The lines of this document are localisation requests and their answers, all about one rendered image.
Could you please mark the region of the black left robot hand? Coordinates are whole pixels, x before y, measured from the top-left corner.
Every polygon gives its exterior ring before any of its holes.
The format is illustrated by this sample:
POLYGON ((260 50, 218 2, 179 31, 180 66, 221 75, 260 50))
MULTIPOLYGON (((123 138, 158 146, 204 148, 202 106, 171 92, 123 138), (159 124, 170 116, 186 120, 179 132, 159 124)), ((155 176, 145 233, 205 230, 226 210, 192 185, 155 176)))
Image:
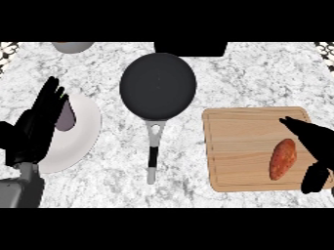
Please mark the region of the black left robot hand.
POLYGON ((59 79, 49 77, 34 106, 22 113, 15 125, 0 120, 0 148, 6 150, 6 165, 39 163, 52 144, 55 125, 69 100, 59 79))

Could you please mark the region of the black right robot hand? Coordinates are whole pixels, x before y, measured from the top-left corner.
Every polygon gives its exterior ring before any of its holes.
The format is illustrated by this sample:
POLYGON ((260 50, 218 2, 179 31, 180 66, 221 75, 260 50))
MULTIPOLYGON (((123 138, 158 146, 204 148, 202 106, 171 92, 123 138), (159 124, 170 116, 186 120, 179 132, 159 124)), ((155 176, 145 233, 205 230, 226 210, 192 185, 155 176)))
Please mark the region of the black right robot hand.
POLYGON ((330 171, 334 171, 334 131, 314 123, 286 116, 280 119, 313 155, 316 162, 308 166, 301 192, 310 194, 323 190, 330 171))

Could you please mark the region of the orange sweet potato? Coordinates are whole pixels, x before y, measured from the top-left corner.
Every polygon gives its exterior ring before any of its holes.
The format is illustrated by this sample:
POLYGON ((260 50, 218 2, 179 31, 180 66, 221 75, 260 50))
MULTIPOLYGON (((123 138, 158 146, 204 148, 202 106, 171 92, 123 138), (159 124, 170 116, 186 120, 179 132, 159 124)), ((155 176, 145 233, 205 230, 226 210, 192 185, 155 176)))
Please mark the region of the orange sweet potato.
POLYGON ((270 178, 279 181, 298 161, 296 142, 292 139, 283 139, 273 152, 270 161, 270 178))

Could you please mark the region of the wooden cutting board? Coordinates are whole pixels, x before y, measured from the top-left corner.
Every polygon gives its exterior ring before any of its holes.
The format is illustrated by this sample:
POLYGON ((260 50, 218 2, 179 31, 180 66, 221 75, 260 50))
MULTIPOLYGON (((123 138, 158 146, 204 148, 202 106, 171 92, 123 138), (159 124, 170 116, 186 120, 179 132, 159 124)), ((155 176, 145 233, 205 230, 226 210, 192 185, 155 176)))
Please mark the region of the wooden cutting board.
POLYGON ((298 136, 280 123, 292 116, 310 122, 301 106, 208 108, 202 113, 211 186, 217 192, 299 190, 316 162, 298 136), (270 160, 283 139, 296 143, 298 161, 279 181, 270 178, 270 160))

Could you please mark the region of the black frying pan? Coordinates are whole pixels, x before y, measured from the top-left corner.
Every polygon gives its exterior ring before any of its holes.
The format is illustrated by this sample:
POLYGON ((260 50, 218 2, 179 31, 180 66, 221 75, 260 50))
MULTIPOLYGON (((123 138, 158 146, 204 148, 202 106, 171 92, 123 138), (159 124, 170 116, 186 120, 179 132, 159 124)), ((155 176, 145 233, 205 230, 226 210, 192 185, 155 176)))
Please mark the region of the black frying pan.
POLYGON ((151 141, 148 184, 156 182, 158 157, 168 120, 192 104, 198 80, 187 62, 168 53, 140 57, 125 68, 120 95, 128 110, 146 121, 151 141))

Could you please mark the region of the purple eggplant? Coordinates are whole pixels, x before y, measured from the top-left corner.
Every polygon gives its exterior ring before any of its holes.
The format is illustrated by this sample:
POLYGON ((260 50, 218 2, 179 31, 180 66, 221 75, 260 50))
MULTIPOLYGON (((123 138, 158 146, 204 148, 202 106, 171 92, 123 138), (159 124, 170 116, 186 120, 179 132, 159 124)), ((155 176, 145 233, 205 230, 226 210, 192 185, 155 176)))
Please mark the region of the purple eggplant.
POLYGON ((77 124, 75 111, 71 106, 71 102, 67 101, 55 127, 59 131, 67 132, 75 127, 75 124, 77 124))

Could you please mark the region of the white plate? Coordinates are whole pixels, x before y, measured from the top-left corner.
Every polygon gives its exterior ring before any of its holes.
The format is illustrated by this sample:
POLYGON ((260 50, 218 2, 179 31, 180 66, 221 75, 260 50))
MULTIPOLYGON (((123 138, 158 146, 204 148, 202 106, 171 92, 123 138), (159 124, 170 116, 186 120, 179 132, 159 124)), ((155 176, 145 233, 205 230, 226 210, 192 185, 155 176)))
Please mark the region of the white plate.
POLYGON ((75 127, 62 132, 55 129, 52 145, 39 163, 40 172, 56 173, 72 167, 90 152, 100 135, 100 109, 84 95, 69 96, 77 115, 75 127))

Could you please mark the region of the grey bowl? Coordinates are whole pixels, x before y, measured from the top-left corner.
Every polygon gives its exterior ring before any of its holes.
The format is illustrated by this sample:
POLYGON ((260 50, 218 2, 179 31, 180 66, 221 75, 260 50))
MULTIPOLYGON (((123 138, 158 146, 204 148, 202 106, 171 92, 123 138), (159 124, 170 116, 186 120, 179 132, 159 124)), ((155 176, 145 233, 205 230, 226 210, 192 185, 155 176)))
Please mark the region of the grey bowl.
POLYGON ((64 54, 83 53, 93 45, 93 42, 53 42, 56 50, 64 54))

